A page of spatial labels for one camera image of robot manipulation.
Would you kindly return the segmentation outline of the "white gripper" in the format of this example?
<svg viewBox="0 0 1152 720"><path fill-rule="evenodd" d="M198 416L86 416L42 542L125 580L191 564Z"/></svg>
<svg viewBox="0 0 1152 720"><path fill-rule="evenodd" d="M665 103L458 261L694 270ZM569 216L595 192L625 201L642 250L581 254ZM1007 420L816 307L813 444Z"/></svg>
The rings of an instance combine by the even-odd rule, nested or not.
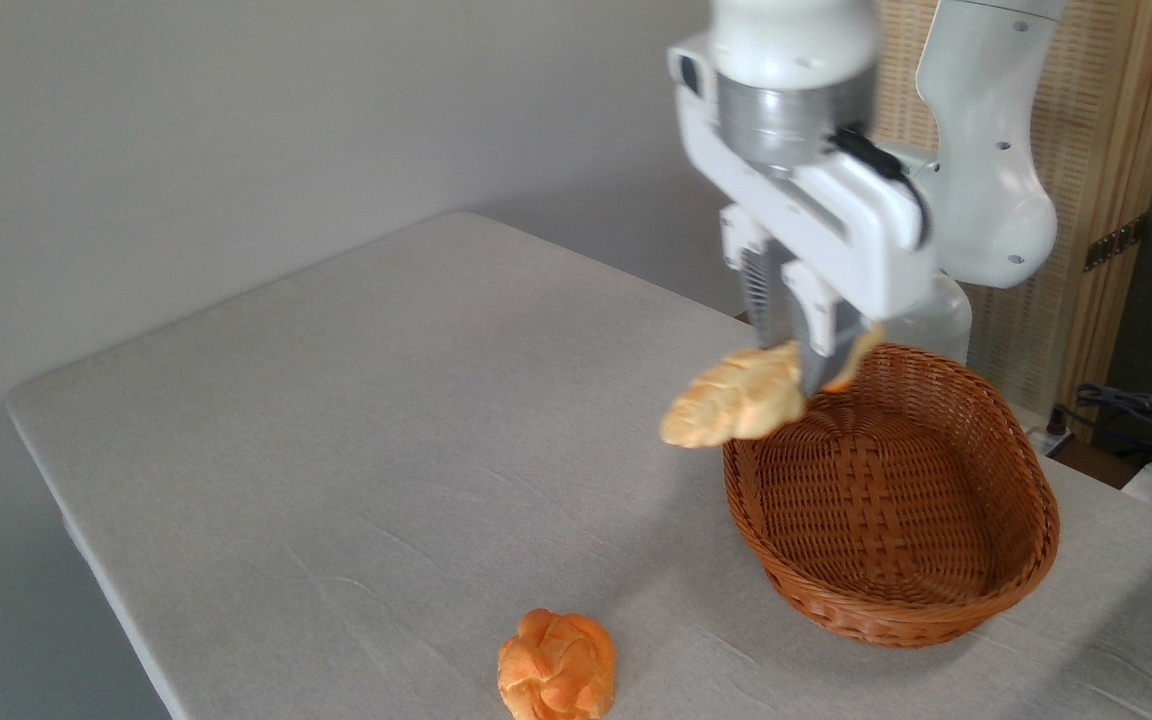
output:
<svg viewBox="0 0 1152 720"><path fill-rule="evenodd" d="M740 275L756 343L799 342L799 389L812 397L844 373L870 329L864 316L890 319L929 295L934 250L918 243L914 192L846 152L788 170L741 158L719 132L707 50L694 35L668 51L687 159L733 202L719 213L723 262Z"/></svg>

